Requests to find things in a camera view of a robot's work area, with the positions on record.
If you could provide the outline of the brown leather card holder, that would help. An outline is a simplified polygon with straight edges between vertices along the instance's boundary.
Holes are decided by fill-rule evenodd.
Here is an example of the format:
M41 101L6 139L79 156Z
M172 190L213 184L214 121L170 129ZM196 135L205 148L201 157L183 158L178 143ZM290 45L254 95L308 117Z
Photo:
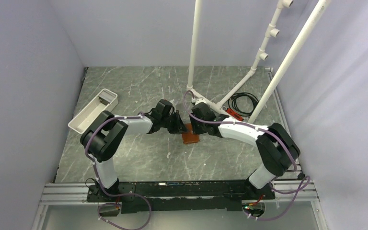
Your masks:
M187 123L184 125L186 128L186 132L182 133L182 140L184 144L195 144L200 141L200 137L198 134L193 133L192 125Z

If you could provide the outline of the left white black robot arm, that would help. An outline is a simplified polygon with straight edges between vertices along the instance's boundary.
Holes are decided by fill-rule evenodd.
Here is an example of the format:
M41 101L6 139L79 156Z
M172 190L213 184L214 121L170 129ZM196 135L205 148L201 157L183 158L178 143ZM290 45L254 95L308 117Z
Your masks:
M92 161L95 183L100 196L113 201L119 194L119 178L113 157L125 135L152 134L161 128L170 134L188 131L177 111L139 113L135 116L114 115L102 111L80 138L86 156Z

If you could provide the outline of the red black clamp tool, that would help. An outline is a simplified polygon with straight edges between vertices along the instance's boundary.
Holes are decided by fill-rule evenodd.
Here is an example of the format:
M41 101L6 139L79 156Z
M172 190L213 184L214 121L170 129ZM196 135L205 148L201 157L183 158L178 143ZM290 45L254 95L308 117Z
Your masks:
M239 121L244 120L244 118L241 115L239 115L238 113L236 113L234 110L232 110L230 108L226 108L225 112L228 113L229 115L231 115L233 118L239 120Z

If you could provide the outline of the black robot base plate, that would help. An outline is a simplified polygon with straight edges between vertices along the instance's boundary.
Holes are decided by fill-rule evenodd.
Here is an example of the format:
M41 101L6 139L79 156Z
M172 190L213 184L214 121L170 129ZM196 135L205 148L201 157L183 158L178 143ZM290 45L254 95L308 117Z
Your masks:
M256 189L244 180L120 182L117 190L106 193L98 184L93 184L87 193L87 202L117 203L123 214L148 210L241 211L247 203L274 198L270 185Z

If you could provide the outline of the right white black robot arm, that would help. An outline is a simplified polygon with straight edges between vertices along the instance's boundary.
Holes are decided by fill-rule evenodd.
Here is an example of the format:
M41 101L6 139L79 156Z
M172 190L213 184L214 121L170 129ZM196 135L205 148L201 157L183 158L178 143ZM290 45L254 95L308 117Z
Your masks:
M239 121L223 115L211 121L202 120L193 113L189 116L204 125L210 135L231 138L255 146L260 154L262 164L246 179L245 193L251 199L258 198L264 187L276 177L281 177L294 166L301 152L289 133L279 123L260 126Z

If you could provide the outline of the white rectangular plastic tray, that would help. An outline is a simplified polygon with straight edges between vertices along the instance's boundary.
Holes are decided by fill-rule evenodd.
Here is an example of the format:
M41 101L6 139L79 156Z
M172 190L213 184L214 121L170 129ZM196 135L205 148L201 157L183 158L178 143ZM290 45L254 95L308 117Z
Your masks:
M73 119L68 127L78 134L82 134L104 110L111 112L118 104L118 95L102 89Z

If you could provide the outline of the aluminium extrusion rail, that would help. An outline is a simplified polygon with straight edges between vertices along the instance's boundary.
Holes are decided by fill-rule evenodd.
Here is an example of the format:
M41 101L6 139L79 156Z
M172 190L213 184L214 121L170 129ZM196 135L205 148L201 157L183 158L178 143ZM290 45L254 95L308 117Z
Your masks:
M122 204L122 198L131 199L134 197L132 195L128 195L126 197L122 197L117 199L116 197L110 199L110 201L104 200L103 198L95 198L95 199L88 199L89 195L89 188L87 186L91 185L88 183L85 185L84 183L58 183L58 184L46 184L41 198L40 204L41 205L97 205L103 204L108 202L115 202L118 201ZM274 188L281 191L281 192L288 192L291 190L295 190L298 188L297 181L278 181L274 183ZM264 198L259 202L290 202L295 194L281 194L278 192L274 192L274 198L269 199L268 196L264 196ZM212 199L214 197L223 197L223 195L213 195L213 196L149 196L143 195L149 201L150 199L161 199L162 201L170 201L174 198L184 199L184 200L197 200L197 199ZM257 199L246 199L243 198L241 201L243 204L255 203ZM319 202L320 199L318 197L318 193L313 183L309 183L307 187L302 189L298 192L296 198L294 199L295 202Z

